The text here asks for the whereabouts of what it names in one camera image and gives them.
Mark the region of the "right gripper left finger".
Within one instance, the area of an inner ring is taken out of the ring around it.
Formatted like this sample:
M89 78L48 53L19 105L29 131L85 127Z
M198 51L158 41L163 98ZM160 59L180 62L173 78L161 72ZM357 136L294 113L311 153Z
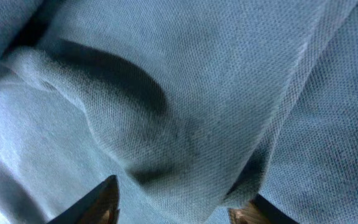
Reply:
M119 184L111 175L48 224L117 224L118 219Z

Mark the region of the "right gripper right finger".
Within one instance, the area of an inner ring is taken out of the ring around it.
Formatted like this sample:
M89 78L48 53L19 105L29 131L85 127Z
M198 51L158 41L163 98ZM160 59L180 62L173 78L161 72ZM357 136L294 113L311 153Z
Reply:
M298 224L259 194L243 208L230 208L228 214L232 224Z

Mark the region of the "dark blue polo shirt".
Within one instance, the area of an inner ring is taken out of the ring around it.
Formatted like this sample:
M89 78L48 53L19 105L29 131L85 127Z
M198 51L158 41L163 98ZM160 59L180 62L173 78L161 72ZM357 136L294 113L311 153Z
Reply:
M111 175L119 223L358 223L358 1L0 1L0 223Z

